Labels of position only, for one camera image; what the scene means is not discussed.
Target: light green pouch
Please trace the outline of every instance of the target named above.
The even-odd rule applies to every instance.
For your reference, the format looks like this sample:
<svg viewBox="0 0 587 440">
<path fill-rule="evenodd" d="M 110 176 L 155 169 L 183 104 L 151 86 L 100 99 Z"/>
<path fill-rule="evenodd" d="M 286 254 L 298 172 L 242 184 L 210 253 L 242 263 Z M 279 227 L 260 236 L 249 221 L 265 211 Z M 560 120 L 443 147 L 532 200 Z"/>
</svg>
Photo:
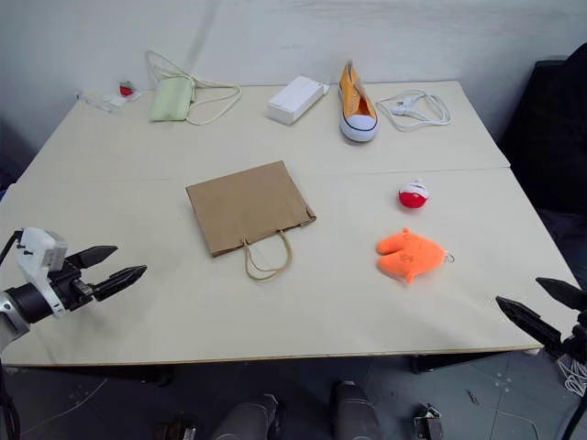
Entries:
<svg viewBox="0 0 587 440">
<path fill-rule="evenodd" d="M 153 107 L 150 109 L 151 121 L 183 121 L 195 100 L 195 81 L 185 76 L 165 78 L 159 83 Z"/>
</svg>

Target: floor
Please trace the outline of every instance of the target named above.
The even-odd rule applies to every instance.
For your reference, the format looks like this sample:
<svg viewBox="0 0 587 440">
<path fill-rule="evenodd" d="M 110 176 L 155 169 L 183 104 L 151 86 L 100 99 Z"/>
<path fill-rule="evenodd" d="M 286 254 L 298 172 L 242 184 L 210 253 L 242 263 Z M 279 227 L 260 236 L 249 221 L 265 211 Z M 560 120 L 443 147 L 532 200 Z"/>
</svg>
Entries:
<svg viewBox="0 0 587 440">
<path fill-rule="evenodd" d="M 6 386 L 23 431 L 79 402 L 103 378 L 43 369 L 11 370 Z M 153 425 L 178 413 L 195 419 L 206 439 L 222 416 L 248 396 L 272 392 L 287 409 L 285 439 L 332 438 L 330 388 L 355 380 L 371 398 L 387 439 L 414 439 L 418 405 L 442 413 L 447 440 L 535 439 L 531 425 L 479 402 L 535 421 L 542 440 L 558 439 L 579 398 L 562 385 L 546 355 L 507 353 L 414 374 L 406 357 L 347 357 L 194 364 L 174 368 L 165 387 L 110 379 L 79 409 L 22 436 L 33 439 L 151 439 Z M 587 439 L 587 418 L 573 439 Z"/>
</svg>

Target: wall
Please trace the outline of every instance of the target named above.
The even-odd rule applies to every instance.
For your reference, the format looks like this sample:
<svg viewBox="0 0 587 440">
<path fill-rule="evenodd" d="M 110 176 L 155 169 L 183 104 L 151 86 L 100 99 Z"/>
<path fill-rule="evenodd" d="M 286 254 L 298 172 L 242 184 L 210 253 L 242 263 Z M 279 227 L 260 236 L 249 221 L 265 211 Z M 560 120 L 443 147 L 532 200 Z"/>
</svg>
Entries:
<svg viewBox="0 0 587 440">
<path fill-rule="evenodd" d="M 494 136 L 533 63 L 587 40 L 585 0 L 0 0 L 0 116 L 29 158 L 78 90 L 152 86 L 157 49 L 216 81 L 458 79 Z"/>
</svg>

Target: orange plush toy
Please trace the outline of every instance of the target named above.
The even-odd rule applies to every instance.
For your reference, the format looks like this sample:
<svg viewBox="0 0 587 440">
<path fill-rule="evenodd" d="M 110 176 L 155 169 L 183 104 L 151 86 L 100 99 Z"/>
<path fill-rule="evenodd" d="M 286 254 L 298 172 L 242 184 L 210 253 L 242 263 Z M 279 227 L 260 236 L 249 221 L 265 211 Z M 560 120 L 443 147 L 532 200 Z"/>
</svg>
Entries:
<svg viewBox="0 0 587 440">
<path fill-rule="evenodd" d="M 420 273 L 442 265 L 447 255 L 434 241 L 412 234 L 407 227 L 404 232 L 380 242 L 377 252 L 383 255 L 377 262 L 379 269 L 390 275 L 404 277 L 407 282 L 412 282 Z"/>
</svg>

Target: table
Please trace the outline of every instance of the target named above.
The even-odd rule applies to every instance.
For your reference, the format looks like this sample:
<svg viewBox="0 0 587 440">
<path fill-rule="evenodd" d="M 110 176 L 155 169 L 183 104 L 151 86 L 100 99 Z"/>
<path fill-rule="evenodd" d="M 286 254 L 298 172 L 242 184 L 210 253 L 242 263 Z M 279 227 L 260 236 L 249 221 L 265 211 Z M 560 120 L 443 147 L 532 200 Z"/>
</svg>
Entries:
<svg viewBox="0 0 587 440">
<path fill-rule="evenodd" d="M 370 84 L 368 92 L 376 98 L 413 87 Z M 204 127 L 148 124 L 149 96 L 119 116 L 77 104 L 0 203 L 2 237 L 40 226 L 66 237 L 71 252 L 118 245 L 87 271 L 89 281 L 125 266 L 149 269 L 106 302 L 38 323 L 6 349 L 4 362 L 125 365 L 539 347 L 501 313 L 497 294 L 570 330 L 575 313 L 534 278 L 575 281 L 506 159 L 456 82 L 419 88 L 447 102 L 454 124 L 405 134 L 383 120 L 365 146 L 338 133 L 332 95 L 291 127 L 262 117 L 273 87 L 245 88 L 234 111 Z M 209 256 L 184 187 L 280 159 L 317 220 L 288 232 L 293 265 L 257 283 L 244 275 L 242 251 Z M 408 212 L 396 192 L 414 177 L 432 196 L 423 210 Z M 455 263 L 409 287 L 382 275 L 375 245 L 404 226 L 436 240 Z M 256 244 L 255 252 L 261 263 L 284 258 L 278 238 Z M 3 287 L 22 283 L 14 258 L 0 277 Z"/>
</svg>

